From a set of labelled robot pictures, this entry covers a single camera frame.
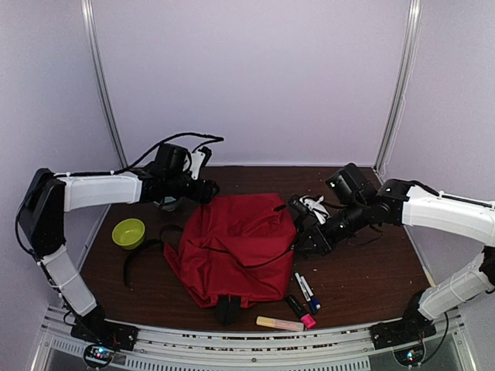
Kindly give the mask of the red student backpack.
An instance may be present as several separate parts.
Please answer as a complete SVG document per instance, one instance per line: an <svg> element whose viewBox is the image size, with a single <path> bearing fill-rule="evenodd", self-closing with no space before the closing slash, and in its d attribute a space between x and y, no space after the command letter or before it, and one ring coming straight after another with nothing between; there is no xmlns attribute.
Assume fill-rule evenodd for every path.
<svg viewBox="0 0 495 371"><path fill-rule="evenodd" d="M163 256L200 308L214 308L222 325L241 310L285 298L292 274L296 228L276 193L217 196L199 206L184 226L168 224L160 236L138 245L124 262L151 247Z"/></svg>

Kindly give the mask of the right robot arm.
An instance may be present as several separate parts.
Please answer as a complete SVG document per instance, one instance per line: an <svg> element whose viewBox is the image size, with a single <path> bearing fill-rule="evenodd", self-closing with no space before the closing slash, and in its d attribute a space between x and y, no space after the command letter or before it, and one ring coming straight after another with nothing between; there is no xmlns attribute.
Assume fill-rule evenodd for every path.
<svg viewBox="0 0 495 371"><path fill-rule="evenodd" d="M480 242L483 249L464 268L433 288L416 294L397 323L396 333L410 342L440 315L482 292L494 290L494 204L443 191L417 180L389 179L376 188L349 163L326 180L339 205L336 213L323 196L293 195L299 235L295 250L327 255L335 245L365 227L382 224L423 227Z"/></svg>

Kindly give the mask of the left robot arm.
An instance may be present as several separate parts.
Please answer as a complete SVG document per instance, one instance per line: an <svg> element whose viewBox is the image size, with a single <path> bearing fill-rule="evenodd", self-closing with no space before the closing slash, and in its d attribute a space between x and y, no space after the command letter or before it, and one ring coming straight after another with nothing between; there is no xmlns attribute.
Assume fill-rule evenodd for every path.
<svg viewBox="0 0 495 371"><path fill-rule="evenodd" d="M67 252L65 215L76 209L189 199L198 207L180 229L179 246L159 246L196 304L229 325L241 309L285 297L295 224L275 193L223 196L218 184L200 177L218 140L206 134L189 150L165 138L152 146L151 162L140 158L117 171L36 171L15 216L15 236L93 342L106 342L111 326Z"/></svg>

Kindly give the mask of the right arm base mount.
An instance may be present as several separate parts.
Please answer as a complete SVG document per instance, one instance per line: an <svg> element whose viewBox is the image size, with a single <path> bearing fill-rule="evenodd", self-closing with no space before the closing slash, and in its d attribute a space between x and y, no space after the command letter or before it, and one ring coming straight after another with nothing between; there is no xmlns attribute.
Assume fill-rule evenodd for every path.
<svg viewBox="0 0 495 371"><path fill-rule="evenodd" d="M419 323L405 319L380 322L372 325L369 330L375 349L418 342L436 334L436 328L431 322Z"/></svg>

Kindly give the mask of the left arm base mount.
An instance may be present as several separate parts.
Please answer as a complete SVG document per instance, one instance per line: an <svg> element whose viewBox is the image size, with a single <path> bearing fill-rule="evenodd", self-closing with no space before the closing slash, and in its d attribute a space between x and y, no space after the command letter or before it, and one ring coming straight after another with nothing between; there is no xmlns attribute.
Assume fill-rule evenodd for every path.
<svg viewBox="0 0 495 371"><path fill-rule="evenodd" d="M90 326L88 323L77 322L70 331L76 339L101 344L115 350L132 351L138 337L138 328L104 321L103 325Z"/></svg>

